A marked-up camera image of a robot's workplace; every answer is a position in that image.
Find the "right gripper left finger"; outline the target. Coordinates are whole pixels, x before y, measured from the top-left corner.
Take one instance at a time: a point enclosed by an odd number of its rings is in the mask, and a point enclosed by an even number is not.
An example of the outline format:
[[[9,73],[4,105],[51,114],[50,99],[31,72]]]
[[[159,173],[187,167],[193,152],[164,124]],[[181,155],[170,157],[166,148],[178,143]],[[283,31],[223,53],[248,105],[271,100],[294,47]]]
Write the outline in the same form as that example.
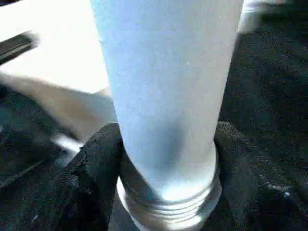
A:
[[[44,188],[19,220],[21,231],[108,230],[120,172],[123,141],[119,125],[96,132]]]

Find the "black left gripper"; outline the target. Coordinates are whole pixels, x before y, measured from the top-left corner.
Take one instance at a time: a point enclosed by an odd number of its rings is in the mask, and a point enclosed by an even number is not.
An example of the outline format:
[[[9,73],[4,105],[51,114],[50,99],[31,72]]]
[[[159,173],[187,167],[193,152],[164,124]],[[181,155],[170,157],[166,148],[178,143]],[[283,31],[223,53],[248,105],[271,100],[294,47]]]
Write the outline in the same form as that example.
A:
[[[82,147],[35,100],[0,76],[0,188],[3,190],[46,162],[68,163]]]

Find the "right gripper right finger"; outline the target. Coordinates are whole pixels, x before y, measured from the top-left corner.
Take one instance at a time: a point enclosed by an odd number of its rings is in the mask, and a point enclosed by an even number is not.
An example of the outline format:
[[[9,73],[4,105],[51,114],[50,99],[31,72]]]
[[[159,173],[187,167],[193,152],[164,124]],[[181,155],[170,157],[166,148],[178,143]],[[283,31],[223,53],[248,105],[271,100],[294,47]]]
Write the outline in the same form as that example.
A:
[[[308,193],[289,180],[270,152],[229,122],[215,133],[223,196],[238,231],[306,231]]]

